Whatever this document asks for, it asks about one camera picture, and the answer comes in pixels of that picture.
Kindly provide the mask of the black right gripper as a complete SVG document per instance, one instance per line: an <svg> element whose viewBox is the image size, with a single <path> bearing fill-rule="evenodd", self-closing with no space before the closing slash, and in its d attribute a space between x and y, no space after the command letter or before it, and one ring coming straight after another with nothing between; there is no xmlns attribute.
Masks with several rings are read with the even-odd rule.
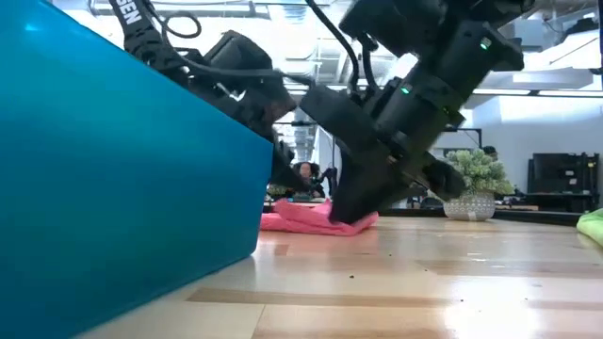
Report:
<svg viewBox="0 0 603 339"><path fill-rule="evenodd" d="M393 53L413 53L418 62L364 105L370 132L350 147L350 155L341 152L329 221L353 224L388 209L408 197L413 183L445 200L459 197L465 189L461 175L429 149L448 125L462 121L461 106L490 71L523 68L518 43L487 22L368 22L345 30Z"/></svg>

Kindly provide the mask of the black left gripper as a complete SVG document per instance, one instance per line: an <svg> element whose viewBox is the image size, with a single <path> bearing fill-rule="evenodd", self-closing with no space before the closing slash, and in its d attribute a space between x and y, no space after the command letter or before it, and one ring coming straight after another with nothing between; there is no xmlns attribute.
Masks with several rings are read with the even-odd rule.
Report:
<svg viewBox="0 0 603 339"><path fill-rule="evenodd" d="M310 185L291 167L295 153L272 125L297 107L281 77L220 76L190 72L188 89L233 120L273 141L270 182L304 191Z"/></svg>

